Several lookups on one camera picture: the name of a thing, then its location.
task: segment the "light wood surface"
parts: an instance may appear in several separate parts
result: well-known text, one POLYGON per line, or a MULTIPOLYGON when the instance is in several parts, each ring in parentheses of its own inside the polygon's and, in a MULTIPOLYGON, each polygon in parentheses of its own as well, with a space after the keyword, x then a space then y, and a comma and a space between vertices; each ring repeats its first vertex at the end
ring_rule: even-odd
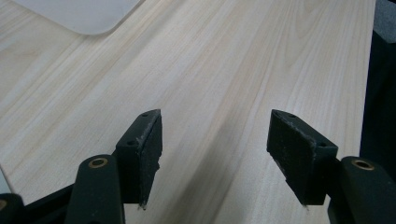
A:
POLYGON ((271 109, 358 155, 373 0, 146 0, 85 36, 0 0, 0 164, 25 203, 163 113, 146 211, 128 223, 328 223, 266 152, 271 109))

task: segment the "wooden table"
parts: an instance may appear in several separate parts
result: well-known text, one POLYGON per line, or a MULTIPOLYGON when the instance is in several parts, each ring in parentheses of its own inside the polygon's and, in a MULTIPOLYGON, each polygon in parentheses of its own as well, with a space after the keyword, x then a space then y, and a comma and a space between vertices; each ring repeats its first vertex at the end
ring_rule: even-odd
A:
POLYGON ((146 0, 85 36, 0 0, 0 164, 25 203, 74 182, 134 119, 163 113, 146 211, 128 223, 327 223, 266 140, 271 109, 358 155, 373 0, 146 0))

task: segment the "wood grain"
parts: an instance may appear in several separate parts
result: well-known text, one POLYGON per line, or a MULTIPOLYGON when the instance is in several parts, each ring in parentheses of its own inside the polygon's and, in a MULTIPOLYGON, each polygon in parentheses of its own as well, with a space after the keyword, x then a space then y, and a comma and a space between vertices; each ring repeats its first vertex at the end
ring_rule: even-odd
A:
POLYGON ((0 0, 0 164, 30 203, 161 108, 148 210, 128 223, 328 223, 266 152, 270 111, 358 155, 375 1, 146 0, 112 33, 72 33, 0 0))

